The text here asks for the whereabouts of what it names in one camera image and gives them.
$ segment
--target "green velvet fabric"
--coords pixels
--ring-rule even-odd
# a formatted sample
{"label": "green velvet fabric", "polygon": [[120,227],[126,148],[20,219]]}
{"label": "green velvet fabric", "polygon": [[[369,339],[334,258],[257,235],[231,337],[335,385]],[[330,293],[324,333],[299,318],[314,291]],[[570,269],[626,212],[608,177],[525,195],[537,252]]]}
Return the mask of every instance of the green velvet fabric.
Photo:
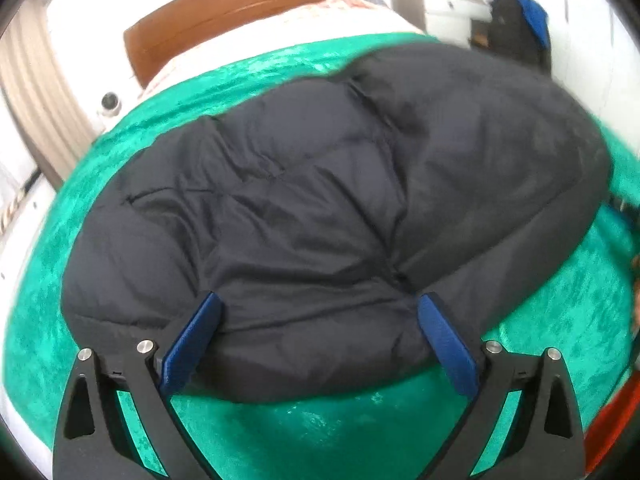
{"label": "green velvet fabric", "polygon": [[[101,137],[58,194],[31,257],[4,346],[4,386],[32,431],[52,447],[66,380],[78,347],[60,314],[73,241],[107,181],[163,132],[229,107],[297,76],[321,75],[371,49],[415,34],[379,34],[303,44],[222,67],[169,88]],[[640,165],[603,127],[616,162],[612,188],[640,203]],[[575,253],[536,294],[487,337],[510,351],[565,356],[586,426],[625,370],[630,350],[634,240],[602,208]],[[121,394],[132,436],[147,466],[162,471],[130,397]],[[511,395],[477,470],[490,466],[513,415]],[[353,396],[233,404],[175,396],[172,404],[225,480],[412,480],[465,408],[442,370]]]}

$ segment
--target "black puffer jacket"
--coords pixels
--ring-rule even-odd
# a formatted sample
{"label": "black puffer jacket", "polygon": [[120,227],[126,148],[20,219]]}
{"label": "black puffer jacket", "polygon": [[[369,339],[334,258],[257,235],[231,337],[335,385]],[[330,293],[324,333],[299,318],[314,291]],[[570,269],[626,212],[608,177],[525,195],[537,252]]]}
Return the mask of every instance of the black puffer jacket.
{"label": "black puffer jacket", "polygon": [[80,346],[225,301],[196,379],[265,401],[406,376],[416,295],[482,333],[574,250],[606,195],[590,117],[548,78],[440,44],[376,51],[176,128],[110,181],[76,239]]}

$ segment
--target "metal screw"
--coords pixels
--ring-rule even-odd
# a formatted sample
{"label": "metal screw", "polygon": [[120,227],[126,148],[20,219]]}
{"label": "metal screw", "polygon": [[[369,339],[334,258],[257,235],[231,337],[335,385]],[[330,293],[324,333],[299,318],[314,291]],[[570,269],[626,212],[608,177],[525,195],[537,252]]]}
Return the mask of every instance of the metal screw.
{"label": "metal screw", "polygon": [[497,341],[487,341],[484,347],[492,354],[499,354],[502,352],[502,345]]}
{"label": "metal screw", "polygon": [[90,348],[83,348],[78,352],[78,359],[80,359],[81,361],[86,361],[89,357],[91,357],[92,354],[93,352]]}
{"label": "metal screw", "polygon": [[553,359],[553,361],[559,361],[562,357],[562,354],[557,348],[550,348],[546,351],[546,354],[549,356],[549,358]]}
{"label": "metal screw", "polygon": [[138,349],[138,352],[140,352],[141,354],[147,354],[151,352],[153,347],[154,347],[154,342],[149,341],[149,339],[145,339],[144,341],[140,341],[136,348]]}

